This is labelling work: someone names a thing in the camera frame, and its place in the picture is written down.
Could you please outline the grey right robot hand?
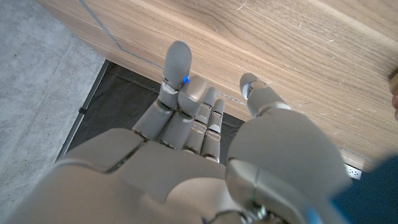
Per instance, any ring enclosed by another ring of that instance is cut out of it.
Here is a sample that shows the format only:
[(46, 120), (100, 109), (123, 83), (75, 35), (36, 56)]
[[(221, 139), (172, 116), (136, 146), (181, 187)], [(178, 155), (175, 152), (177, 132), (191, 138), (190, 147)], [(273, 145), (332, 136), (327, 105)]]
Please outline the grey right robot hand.
[(251, 119), (220, 162), (224, 103), (168, 49), (158, 98), (132, 129), (66, 153), (8, 223), (346, 223), (333, 197), (351, 184), (340, 153), (305, 115), (246, 73)]

